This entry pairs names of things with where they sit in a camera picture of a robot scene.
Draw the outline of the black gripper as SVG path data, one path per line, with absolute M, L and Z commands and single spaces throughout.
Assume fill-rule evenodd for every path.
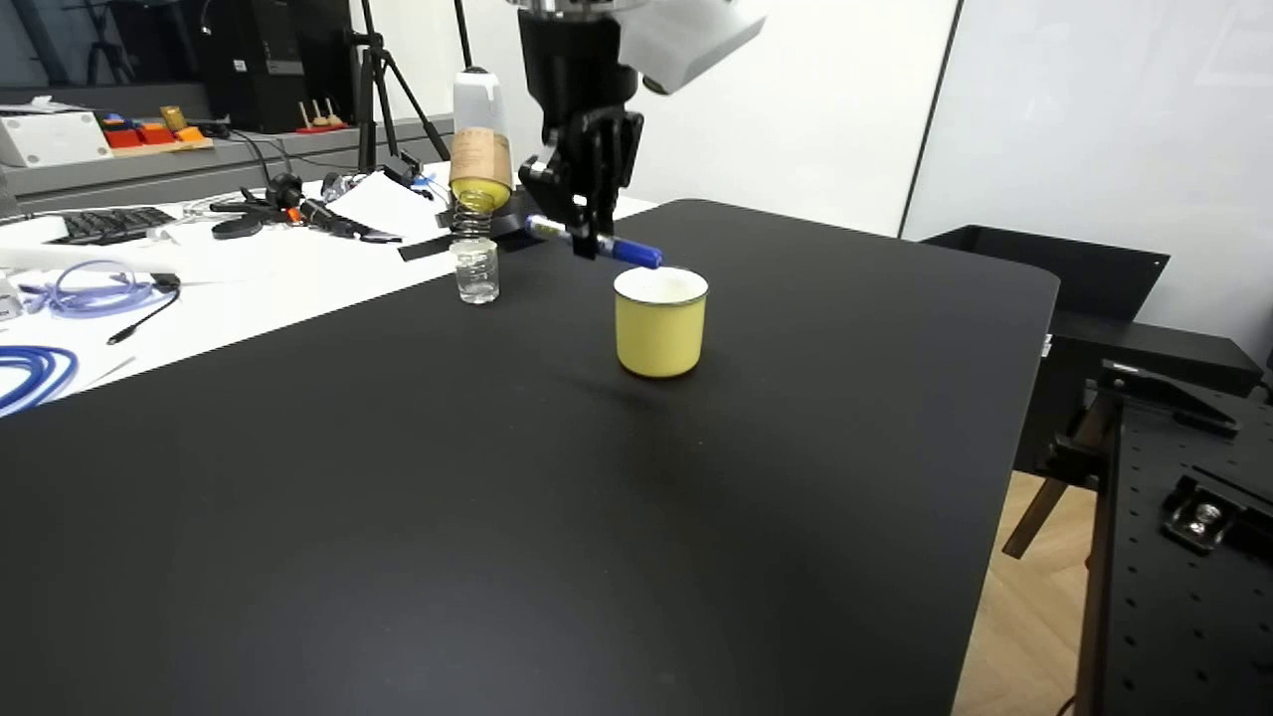
M 646 114 L 630 113 L 638 72 L 620 65 L 620 23 L 602 13 L 523 9 L 518 33 L 544 143 L 518 179 L 552 218 L 571 218 L 572 256 L 596 259 L 596 232 L 614 232 L 646 137 Z

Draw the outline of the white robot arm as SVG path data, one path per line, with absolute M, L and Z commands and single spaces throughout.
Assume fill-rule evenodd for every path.
M 633 179 L 646 114 L 764 33 L 764 0 L 508 0 L 544 154 L 518 169 L 534 228 L 583 259 L 616 256 L 614 212 Z

